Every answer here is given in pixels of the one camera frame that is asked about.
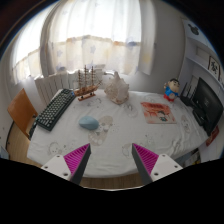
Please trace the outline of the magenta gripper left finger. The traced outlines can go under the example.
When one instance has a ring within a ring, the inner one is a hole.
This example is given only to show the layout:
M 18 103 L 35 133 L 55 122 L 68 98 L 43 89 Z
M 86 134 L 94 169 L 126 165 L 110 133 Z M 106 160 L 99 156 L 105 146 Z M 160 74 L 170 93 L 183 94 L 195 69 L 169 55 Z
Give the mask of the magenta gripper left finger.
M 79 185 L 91 154 L 90 144 L 83 145 L 65 156 L 55 155 L 42 169 Z

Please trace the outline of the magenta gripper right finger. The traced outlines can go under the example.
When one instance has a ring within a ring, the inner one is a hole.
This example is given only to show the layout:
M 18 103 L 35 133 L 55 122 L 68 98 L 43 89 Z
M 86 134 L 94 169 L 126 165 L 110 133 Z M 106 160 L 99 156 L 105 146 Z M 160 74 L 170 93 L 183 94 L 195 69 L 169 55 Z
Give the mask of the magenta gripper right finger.
M 149 149 L 135 143 L 132 144 L 132 155 L 144 185 L 182 169 L 182 167 L 168 155 L 157 155 Z

